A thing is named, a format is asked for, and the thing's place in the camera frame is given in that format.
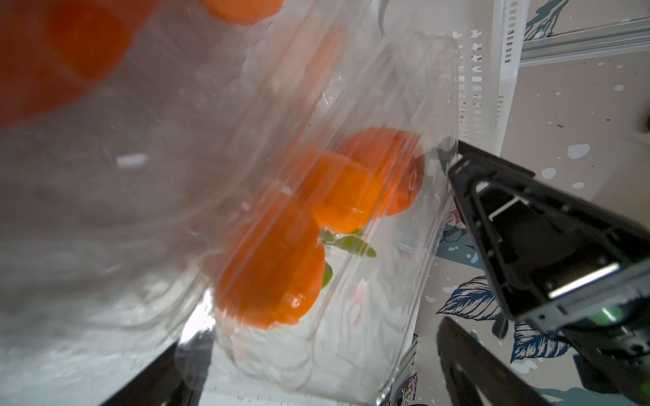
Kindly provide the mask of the clear plastic container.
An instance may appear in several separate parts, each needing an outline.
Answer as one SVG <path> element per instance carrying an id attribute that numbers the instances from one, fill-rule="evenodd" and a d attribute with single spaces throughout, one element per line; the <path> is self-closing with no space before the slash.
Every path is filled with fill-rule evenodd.
<path id="1" fill-rule="evenodd" d="M 459 56 L 448 36 L 395 31 L 351 51 L 295 137 L 268 192 L 230 245 L 203 255 L 211 278 L 179 338 L 178 367 L 205 403 L 379 405 L 398 375 L 416 308 L 450 207 L 447 171 L 458 147 Z M 314 306 L 293 326 L 239 323 L 215 306 L 215 285 L 268 211 L 296 191 L 324 152 L 352 135 L 389 127 L 421 137 L 425 175 L 411 207 L 364 228 L 321 228 L 325 271 Z"/>
<path id="2" fill-rule="evenodd" d="M 156 1 L 120 65 L 71 103 L 1 124 L 1 402 L 99 405 L 181 332 L 351 51 L 374 1 L 284 1 L 237 25 Z"/>

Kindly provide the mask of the reddish orange container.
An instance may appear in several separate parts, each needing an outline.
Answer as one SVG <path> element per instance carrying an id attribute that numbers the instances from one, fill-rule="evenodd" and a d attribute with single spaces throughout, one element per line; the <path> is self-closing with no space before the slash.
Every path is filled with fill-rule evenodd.
<path id="1" fill-rule="evenodd" d="M 385 190 L 379 216 L 394 216 L 411 207 L 425 175 L 421 137 L 389 127 L 371 127 L 349 137 L 339 152 L 369 169 Z"/>

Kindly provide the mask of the large orange container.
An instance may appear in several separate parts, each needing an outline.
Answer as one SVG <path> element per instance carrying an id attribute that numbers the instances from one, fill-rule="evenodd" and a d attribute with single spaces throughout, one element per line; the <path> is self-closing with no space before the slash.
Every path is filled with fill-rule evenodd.
<path id="1" fill-rule="evenodd" d="M 121 63 L 156 1 L 3 1 L 1 124 L 71 103 Z"/>

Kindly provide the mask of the white plastic basket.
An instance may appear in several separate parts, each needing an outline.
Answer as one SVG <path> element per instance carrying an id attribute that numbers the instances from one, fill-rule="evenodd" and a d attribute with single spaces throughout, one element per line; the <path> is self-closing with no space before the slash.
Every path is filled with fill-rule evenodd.
<path id="1" fill-rule="evenodd" d="M 530 3 L 453 1 L 457 24 L 460 134 L 499 156 L 504 145 Z"/>

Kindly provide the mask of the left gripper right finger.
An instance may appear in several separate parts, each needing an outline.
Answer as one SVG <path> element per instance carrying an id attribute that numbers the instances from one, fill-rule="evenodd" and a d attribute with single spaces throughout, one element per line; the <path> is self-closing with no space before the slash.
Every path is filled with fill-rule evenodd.
<path id="1" fill-rule="evenodd" d="M 622 324 L 649 313 L 649 233 L 460 143 L 448 175 L 499 305 L 546 332 Z"/>

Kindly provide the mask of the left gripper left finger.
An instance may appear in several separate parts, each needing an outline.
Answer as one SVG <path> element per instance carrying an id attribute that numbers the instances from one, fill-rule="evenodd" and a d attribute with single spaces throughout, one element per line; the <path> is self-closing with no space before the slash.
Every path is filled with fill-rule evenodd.
<path id="1" fill-rule="evenodd" d="M 440 322 L 436 341 L 453 405 L 549 404 L 453 319 Z"/>

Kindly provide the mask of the small orange container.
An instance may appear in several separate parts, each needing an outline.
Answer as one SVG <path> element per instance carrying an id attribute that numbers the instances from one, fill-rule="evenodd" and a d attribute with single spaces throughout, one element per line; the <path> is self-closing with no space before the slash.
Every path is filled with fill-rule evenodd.
<path id="1" fill-rule="evenodd" d="M 200 3 L 220 20 L 237 25 L 255 25 L 275 15 L 283 0 L 201 0 Z"/>
<path id="2" fill-rule="evenodd" d="M 308 208 L 291 196 L 278 196 L 216 283 L 215 306 L 252 328 L 298 324 L 323 285 L 320 233 Z"/>

